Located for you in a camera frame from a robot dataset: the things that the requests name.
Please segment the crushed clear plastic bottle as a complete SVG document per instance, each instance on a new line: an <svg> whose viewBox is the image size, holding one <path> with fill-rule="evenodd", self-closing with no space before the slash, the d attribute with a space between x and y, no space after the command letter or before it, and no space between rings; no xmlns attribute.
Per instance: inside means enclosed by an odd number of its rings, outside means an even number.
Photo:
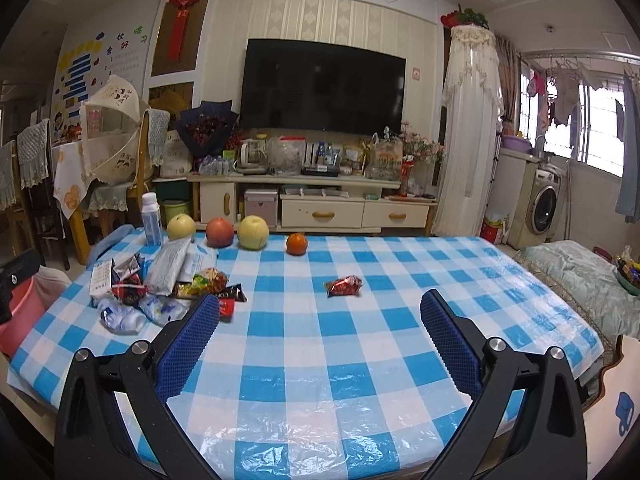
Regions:
<svg viewBox="0 0 640 480"><path fill-rule="evenodd" d="M120 304L113 297L101 298L98 302L101 324L116 335L140 333L146 322L145 315L134 307Z"/></svg>

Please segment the red cartoon snack bag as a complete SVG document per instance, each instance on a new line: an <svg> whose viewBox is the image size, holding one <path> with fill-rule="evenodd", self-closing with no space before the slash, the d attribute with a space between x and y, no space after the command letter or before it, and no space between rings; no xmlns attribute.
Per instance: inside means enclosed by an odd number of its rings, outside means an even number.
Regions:
<svg viewBox="0 0 640 480"><path fill-rule="evenodd" d="M219 298L219 316L224 320L232 318L235 309L235 300L232 298Z"/></svg>

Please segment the green yellow snack wrapper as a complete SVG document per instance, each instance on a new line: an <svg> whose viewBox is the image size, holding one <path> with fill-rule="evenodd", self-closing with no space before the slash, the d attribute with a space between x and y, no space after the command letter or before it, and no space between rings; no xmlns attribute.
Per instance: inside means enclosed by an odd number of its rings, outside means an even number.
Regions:
<svg viewBox="0 0 640 480"><path fill-rule="evenodd" d="M178 297L197 297L201 294L216 294L227 287L228 276L215 268L201 270L193 275L190 283L178 283Z"/></svg>

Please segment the red black snack wrapper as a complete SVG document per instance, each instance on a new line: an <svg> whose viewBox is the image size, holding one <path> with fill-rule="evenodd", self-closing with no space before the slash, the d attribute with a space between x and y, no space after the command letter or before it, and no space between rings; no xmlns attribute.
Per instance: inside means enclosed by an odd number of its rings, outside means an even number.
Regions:
<svg viewBox="0 0 640 480"><path fill-rule="evenodd" d="M137 307L148 291L143 276L144 258L140 254L123 255L112 263L112 294L125 306Z"/></svg>

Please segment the black coffee sachet wrapper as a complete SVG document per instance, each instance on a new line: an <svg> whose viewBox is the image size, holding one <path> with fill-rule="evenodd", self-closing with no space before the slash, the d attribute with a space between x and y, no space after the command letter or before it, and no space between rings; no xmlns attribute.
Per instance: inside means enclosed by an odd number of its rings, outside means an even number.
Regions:
<svg viewBox="0 0 640 480"><path fill-rule="evenodd" d="M219 288L214 285L178 284L172 294L179 299L194 299L196 297L211 294L218 299L232 299L245 302L247 300L240 284Z"/></svg>

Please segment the white silver wipes packet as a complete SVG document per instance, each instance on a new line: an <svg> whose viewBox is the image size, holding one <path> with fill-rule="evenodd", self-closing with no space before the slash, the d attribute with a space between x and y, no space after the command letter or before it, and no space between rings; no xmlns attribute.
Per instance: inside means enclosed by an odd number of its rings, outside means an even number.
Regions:
<svg viewBox="0 0 640 480"><path fill-rule="evenodd" d="M144 286L150 294L155 296L171 294L190 245L190 237L168 240L162 245L144 279Z"/></svg>

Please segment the blue white checkered tablecloth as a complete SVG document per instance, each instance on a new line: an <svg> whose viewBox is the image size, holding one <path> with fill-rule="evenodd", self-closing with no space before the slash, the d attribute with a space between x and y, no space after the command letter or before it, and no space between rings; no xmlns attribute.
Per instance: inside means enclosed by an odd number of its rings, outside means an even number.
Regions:
<svg viewBox="0 0 640 480"><path fill-rule="evenodd" d="M422 325L430 289L513 349L562 348L575 376L603 352L559 296L478 237L314 236L293 257L275 235L260 252L224 248L216 266L247 300L168 404L225 479L361 479L431 463L470 400ZM358 296L326 294L349 275Z"/></svg>

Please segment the yellow pear left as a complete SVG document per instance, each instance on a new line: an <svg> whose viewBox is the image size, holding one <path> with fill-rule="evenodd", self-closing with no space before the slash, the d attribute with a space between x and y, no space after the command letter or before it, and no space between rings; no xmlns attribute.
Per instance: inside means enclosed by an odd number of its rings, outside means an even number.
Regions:
<svg viewBox="0 0 640 480"><path fill-rule="evenodd" d="M196 232L194 220L188 214L176 214L167 223L168 240L180 240L180 238L193 237Z"/></svg>

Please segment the yellow pear right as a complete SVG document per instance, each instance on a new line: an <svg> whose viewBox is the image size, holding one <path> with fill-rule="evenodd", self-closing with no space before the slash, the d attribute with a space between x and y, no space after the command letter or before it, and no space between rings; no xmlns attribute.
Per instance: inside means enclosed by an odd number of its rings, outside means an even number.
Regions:
<svg viewBox="0 0 640 480"><path fill-rule="evenodd" d="M261 250L268 243L270 229L262 217L251 214L238 227L239 244L248 250Z"/></svg>

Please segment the white blue drink bottle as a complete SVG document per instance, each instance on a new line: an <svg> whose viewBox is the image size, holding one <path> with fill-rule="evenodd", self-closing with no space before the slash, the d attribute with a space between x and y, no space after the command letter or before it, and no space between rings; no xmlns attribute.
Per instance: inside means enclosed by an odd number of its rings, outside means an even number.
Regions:
<svg viewBox="0 0 640 480"><path fill-rule="evenodd" d="M141 219L143 223L146 244L160 246L163 244L163 230L160 223L160 204L154 192L142 195Z"/></svg>

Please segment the small orange tangerine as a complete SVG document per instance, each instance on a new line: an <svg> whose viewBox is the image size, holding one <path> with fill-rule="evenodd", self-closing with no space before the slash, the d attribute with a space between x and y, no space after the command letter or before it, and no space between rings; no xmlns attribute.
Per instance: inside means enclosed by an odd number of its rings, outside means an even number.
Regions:
<svg viewBox="0 0 640 480"><path fill-rule="evenodd" d="M304 233L292 233L286 239L286 252L291 256L303 256L308 248L308 240Z"/></svg>

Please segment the wooden dining chair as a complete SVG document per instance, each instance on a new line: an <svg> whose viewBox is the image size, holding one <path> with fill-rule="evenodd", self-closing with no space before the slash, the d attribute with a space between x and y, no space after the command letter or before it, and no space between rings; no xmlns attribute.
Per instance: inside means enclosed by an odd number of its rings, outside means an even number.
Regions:
<svg viewBox="0 0 640 480"><path fill-rule="evenodd" d="M134 220L134 224L141 223L142 196L152 191L154 164L162 163L169 119L170 114L166 110L152 107L145 110L136 136L136 168L125 180L100 182L92 192L91 210L98 216L103 235L114 230L117 216L122 221L129 219Z"/></svg>

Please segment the cream tv cabinet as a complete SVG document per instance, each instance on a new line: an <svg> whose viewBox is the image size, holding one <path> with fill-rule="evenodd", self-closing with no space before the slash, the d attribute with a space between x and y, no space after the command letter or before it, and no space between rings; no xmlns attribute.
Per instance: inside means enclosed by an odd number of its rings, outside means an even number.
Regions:
<svg viewBox="0 0 640 480"><path fill-rule="evenodd" d="M409 230L431 234L437 200L401 196L400 184L364 177L225 174L186 177L193 212L205 229L216 218L238 228L245 217L262 217L273 232L373 234Z"/></svg>

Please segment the white lace covered air conditioner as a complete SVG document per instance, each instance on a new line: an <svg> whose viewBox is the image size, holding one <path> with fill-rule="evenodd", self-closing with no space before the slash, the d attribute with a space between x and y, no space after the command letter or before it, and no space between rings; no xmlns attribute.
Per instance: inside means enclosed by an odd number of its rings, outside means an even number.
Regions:
<svg viewBox="0 0 640 480"><path fill-rule="evenodd" d="M496 38L490 30L451 29L442 105L446 154L433 233L475 236L488 203L502 114Z"/></svg>

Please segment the cream mesh food cover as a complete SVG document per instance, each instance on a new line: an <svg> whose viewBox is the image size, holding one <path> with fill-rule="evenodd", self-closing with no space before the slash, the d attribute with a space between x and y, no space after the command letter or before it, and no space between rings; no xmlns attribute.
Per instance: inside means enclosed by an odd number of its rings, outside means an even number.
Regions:
<svg viewBox="0 0 640 480"><path fill-rule="evenodd" d="M117 75L80 104L81 145L90 178L116 185L134 177L147 108L136 88Z"/></svg>

